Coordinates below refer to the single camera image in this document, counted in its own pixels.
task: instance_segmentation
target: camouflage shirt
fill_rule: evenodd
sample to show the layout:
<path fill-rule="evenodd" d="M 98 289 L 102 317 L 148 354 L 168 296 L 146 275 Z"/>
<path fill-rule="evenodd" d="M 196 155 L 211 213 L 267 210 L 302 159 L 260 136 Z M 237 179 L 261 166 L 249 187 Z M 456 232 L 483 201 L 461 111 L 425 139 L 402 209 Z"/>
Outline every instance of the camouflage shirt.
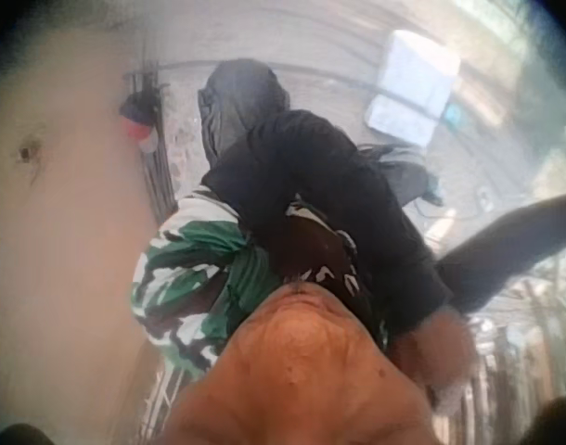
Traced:
<path fill-rule="evenodd" d="M 334 233 L 303 205 L 294 203 L 287 214 L 311 224 L 320 237 L 337 238 L 343 253 L 351 250 L 347 235 Z M 305 252 L 298 256 L 306 257 Z M 264 248 L 240 227 L 236 212 L 200 187 L 180 201 L 179 211 L 141 255 L 132 310 L 150 342 L 196 380 L 215 363 L 246 317 L 286 279 L 317 282 L 349 298 L 360 290 L 349 261 L 332 257 L 293 263 L 299 269 L 276 273 Z"/>

